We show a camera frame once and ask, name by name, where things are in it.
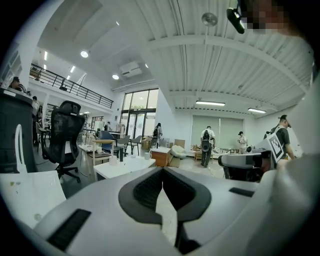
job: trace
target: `cup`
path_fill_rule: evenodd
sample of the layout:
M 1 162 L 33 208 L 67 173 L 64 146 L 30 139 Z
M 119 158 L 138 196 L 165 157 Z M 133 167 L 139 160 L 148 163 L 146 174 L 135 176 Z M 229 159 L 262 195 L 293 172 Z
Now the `cup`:
M 145 160 L 149 160 L 150 158 L 152 158 L 152 154 L 147 152 L 147 153 L 144 153 L 144 159 Z
M 101 154 L 101 153 L 102 153 L 102 147 L 98 146 L 98 147 L 96 148 L 96 152 L 99 153 L 99 154 Z
M 118 164 L 117 156 L 116 155 L 112 155 L 109 158 L 109 163 L 110 163 L 111 166 L 116 166 Z

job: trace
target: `air conditioner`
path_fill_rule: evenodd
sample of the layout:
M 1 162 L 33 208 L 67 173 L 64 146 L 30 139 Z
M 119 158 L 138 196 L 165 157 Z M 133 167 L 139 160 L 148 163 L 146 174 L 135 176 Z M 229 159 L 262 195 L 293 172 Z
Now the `air conditioner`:
M 135 61 L 121 66 L 120 70 L 121 70 L 122 75 L 127 78 L 142 74 L 142 70 L 141 70 L 139 64 Z

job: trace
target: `railing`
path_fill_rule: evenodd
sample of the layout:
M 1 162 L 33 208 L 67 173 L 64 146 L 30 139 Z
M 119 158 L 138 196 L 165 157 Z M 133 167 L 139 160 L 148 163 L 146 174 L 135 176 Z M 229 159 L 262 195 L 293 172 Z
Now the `railing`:
M 111 109 L 112 107 L 113 100 L 103 97 L 102 95 L 75 82 L 69 81 L 49 70 L 44 70 L 42 67 L 35 64 L 31 64 L 29 77 L 46 85 L 56 87 L 64 92 L 98 103 L 107 108 Z

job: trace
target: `black mesh office chair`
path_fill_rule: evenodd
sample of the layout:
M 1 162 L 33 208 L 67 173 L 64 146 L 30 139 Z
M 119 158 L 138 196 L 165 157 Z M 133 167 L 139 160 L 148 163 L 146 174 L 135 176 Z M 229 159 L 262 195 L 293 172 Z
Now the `black mesh office chair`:
M 72 165 L 79 154 L 77 137 L 85 123 L 85 118 L 79 115 L 80 109 L 81 106 L 79 104 L 72 101 L 64 101 L 51 114 L 51 140 L 49 147 L 43 146 L 44 138 L 41 136 L 42 156 L 52 163 L 59 163 L 56 168 L 59 179 L 66 174 L 76 178 L 78 183 L 80 178 L 69 173 L 71 170 L 78 172 L 78 168 L 66 167 Z

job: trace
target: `recessed ceiling light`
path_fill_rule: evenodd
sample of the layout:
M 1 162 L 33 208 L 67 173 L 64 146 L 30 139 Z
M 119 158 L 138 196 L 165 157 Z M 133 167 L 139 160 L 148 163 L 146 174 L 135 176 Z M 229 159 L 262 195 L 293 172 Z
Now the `recessed ceiling light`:
M 195 103 L 201 104 L 201 105 L 214 105 L 214 106 L 221 106 L 221 107 L 226 105 L 226 103 L 224 102 L 203 101 L 203 100 L 197 100 Z
M 260 110 L 260 109 L 256 109 L 256 108 L 248 108 L 248 111 L 257 112 L 257 113 L 261 113 L 261 114 L 266 113 L 266 111 Z
M 89 56 L 89 54 L 83 50 L 82 52 L 80 52 L 81 56 L 84 57 L 84 58 L 87 58 Z

